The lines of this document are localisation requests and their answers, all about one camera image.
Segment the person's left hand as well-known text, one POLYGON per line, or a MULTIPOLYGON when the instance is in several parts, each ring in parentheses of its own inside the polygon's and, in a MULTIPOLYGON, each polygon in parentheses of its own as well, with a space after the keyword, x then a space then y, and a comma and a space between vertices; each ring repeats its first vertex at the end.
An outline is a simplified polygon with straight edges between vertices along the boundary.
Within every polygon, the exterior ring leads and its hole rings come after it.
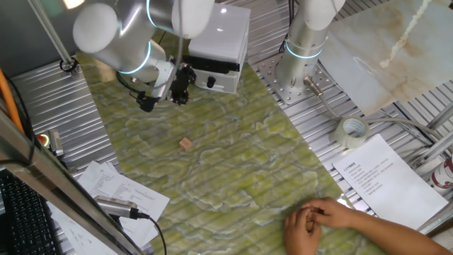
POLYGON ((312 208, 302 208, 285 218, 284 242, 288 255, 316 255, 321 239, 321 227, 315 223, 312 208))

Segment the person's right hand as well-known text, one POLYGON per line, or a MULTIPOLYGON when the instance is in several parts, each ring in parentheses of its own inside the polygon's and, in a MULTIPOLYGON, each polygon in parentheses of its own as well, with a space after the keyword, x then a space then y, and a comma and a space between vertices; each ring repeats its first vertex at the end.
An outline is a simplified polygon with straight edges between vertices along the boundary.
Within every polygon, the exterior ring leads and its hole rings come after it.
POLYGON ((311 199, 302 209, 309 209, 309 218, 318 224, 334 229, 353 226, 354 211, 331 197, 311 199))

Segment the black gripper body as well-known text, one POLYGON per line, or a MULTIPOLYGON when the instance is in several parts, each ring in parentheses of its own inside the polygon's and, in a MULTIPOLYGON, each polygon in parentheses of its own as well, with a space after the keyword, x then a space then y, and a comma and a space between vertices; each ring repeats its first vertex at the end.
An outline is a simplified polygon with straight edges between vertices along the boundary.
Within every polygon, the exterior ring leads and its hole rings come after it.
POLYGON ((180 69, 176 73, 176 79, 171 84, 171 98, 173 99, 173 91, 187 90, 188 83, 182 80, 180 69))

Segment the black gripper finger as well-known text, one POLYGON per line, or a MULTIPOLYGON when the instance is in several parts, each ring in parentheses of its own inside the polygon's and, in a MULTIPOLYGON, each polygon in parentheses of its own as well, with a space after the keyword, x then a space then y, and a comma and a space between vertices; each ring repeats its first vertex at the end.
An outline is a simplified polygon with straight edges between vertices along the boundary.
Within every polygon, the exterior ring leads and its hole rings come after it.
POLYGON ((188 102, 189 93, 187 90, 177 90, 173 91, 173 102, 175 104, 185 105, 188 102))
POLYGON ((189 64, 183 65, 183 67, 180 69, 180 75, 183 81, 186 81, 189 84, 195 84, 197 75, 189 64))

